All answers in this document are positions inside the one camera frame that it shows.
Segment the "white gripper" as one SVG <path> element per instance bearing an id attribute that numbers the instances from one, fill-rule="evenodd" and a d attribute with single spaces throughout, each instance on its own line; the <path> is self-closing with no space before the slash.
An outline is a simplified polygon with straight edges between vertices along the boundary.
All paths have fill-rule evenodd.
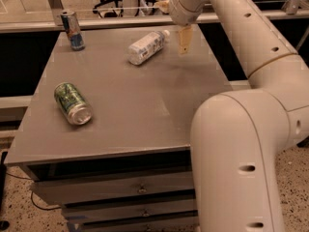
<path id="1" fill-rule="evenodd" d="M 161 0 L 154 3 L 156 9 L 171 16 L 173 22 L 183 26 L 179 28 L 179 53 L 189 50 L 193 29 L 191 25 L 203 11 L 207 0 Z"/>

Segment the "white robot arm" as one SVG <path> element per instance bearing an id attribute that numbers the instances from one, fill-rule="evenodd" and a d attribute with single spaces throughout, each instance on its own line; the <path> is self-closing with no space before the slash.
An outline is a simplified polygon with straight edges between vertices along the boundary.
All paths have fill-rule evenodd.
<path id="1" fill-rule="evenodd" d="M 284 232 L 276 155 L 309 132 L 308 67 L 252 0 L 168 0 L 174 23 L 211 3 L 249 87 L 203 102 L 190 151 L 198 232 Z"/>

